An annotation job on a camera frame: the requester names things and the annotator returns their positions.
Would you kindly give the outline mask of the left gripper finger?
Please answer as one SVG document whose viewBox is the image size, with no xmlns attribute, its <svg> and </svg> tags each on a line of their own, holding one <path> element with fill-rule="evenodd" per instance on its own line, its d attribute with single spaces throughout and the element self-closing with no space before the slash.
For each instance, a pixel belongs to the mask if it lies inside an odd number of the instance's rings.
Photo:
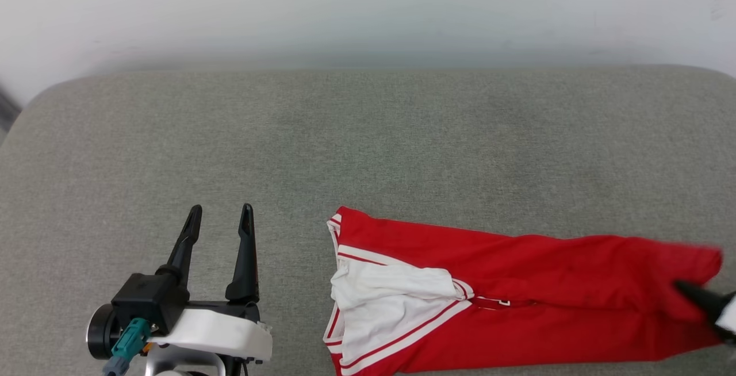
<svg viewBox="0 0 736 376">
<path fill-rule="evenodd" d="M 203 210 L 200 204 L 192 206 L 182 227 L 168 261 L 159 266 L 156 275 L 173 275 L 177 286 L 187 290 L 187 280 L 191 266 L 191 255 L 195 243 L 199 240 Z"/>
<path fill-rule="evenodd" d="M 231 283 L 226 287 L 225 297 L 229 302 L 258 302 L 259 279 L 254 209 L 250 204 L 244 204 L 242 208 L 237 234 L 240 243 L 236 268 Z"/>
</svg>

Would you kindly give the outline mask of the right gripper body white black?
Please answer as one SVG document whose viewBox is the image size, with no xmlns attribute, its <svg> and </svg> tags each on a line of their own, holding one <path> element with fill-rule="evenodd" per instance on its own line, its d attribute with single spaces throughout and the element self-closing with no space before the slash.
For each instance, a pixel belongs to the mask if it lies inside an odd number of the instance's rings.
<svg viewBox="0 0 736 376">
<path fill-rule="evenodd" d="M 736 346 L 736 291 L 726 294 L 723 310 L 715 321 L 719 337 L 729 346 Z"/>
</svg>

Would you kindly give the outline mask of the grey fabric sofa seat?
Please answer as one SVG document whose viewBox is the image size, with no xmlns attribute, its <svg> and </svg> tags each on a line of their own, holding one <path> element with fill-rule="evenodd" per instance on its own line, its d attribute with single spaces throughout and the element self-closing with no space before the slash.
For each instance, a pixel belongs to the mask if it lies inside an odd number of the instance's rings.
<svg viewBox="0 0 736 376">
<path fill-rule="evenodd" d="M 736 289 L 736 78 L 674 65 L 139 72 L 40 93 L 0 145 L 0 376 L 101 376 L 90 316 L 204 209 L 189 289 L 221 300 L 244 203 L 274 357 L 329 376 L 339 206 L 555 237 L 712 243 Z"/>
</svg>

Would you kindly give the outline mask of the red Bulls 23 jersey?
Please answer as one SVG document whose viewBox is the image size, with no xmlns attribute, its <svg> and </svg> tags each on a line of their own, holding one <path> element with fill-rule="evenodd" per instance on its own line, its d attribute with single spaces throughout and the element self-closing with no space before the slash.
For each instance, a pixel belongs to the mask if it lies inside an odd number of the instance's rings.
<svg viewBox="0 0 736 376">
<path fill-rule="evenodd" d="M 720 344 L 674 286 L 720 271 L 720 248 L 642 237 L 505 236 L 373 218 L 328 220 L 324 331 L 336 376 L 658 361 Z"/>
</svg>

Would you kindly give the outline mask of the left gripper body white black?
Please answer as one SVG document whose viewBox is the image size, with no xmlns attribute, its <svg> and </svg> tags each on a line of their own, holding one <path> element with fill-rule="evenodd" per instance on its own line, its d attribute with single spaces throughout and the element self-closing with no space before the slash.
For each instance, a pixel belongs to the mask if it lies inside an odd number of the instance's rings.
<svg viewBox="0 0 736 376">
<path fill-rule="evenodd" d="M 260 320 L 255 302 L 189 302 L 168 332 L 153 321 L 144 331 L 147 344 L 214 353 L 246 361 L 273 357 L 271 328 Z M 111 304 L 95 311 L 86 331 L 86 344 L 95 359 L 108 359 L 126 329 Z"/>
</svg>

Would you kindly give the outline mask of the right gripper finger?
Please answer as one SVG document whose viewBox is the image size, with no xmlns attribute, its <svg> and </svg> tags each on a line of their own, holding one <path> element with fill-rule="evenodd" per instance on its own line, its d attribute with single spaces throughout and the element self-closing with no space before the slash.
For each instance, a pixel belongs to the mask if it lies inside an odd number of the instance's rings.
<svg viewBox="0 0 736 376">
<path fill-rule="evenodd" d="M 709 322 L 716 322 L 727 305 L 726 294 L 705 289 L 693 282 L 676 280 L 674 287 L 689 302 L 699 308 Z"/>
</svg>

